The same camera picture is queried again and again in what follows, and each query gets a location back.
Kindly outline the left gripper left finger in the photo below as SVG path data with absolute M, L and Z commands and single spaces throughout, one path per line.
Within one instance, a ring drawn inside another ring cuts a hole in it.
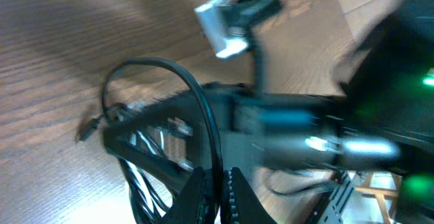
M 203 186 L 205 170 L 194 169 L 175 203 L 159 224 L 202 224 L 207 223 L 206 187 Z

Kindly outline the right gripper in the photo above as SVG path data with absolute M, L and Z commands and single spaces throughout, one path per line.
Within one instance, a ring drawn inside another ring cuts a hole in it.
M 256 95 L 243 84 L 206 83 L 225 167 L 336 169 L 342 159 L 341 96 Z

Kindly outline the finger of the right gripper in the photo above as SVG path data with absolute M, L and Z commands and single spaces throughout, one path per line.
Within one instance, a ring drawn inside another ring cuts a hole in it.
M 102 132 L 106 151 L 120 160 L 125 160 L 153 175 L 176 193 L 181 192 L 191 172 L 171 160 L 152 154 L 131 143 L 131 132 L 106 128 Z
M 192 90 L 182 91 L 138 109 L 118 103 L 108 108 L 104 118 L 106 128 L 131 133 L 147 126 L 176 130 L 174 120 L 178 118 L 190 127 L 199 124 L 199 128 L 210 135 L 210 104 L 203 90 L 198 94 Z

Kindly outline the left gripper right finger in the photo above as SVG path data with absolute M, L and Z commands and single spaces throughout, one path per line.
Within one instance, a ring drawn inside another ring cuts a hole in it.
M 224 171 L 220 220 L 224 224 L 276 224 L 236 167 Z

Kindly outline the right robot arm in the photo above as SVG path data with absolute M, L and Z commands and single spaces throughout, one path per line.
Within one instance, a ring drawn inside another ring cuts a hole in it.
M 104 129 L 106 150 L 124 166 L 153 174 L 175 191 L 163 223 L 271 223 L 242 171 L 225 169 L 232 154 L 255 146 L 272 170 L 384 170 L 403 177 L 397 204 L 400 223 L 433 222 L 433 0 L 403 0 L 340 63 L 352 68 L 339 81 L 340 96 L 265 94 L 264 52 L 252 27 L 281 9 L 279 0 L 210 0 L 196 15 L 216 55 L 245 51 L 254 59 L 250 86 L 200 85 L 182 66 L 162 58 L 133 58 L 124 66 L 169 70 L 187 91 Z M 174 129 L 210 146 L 212 167 L 188 171 L 163 155 L 147 153 L 131 137 L 147 126 Z

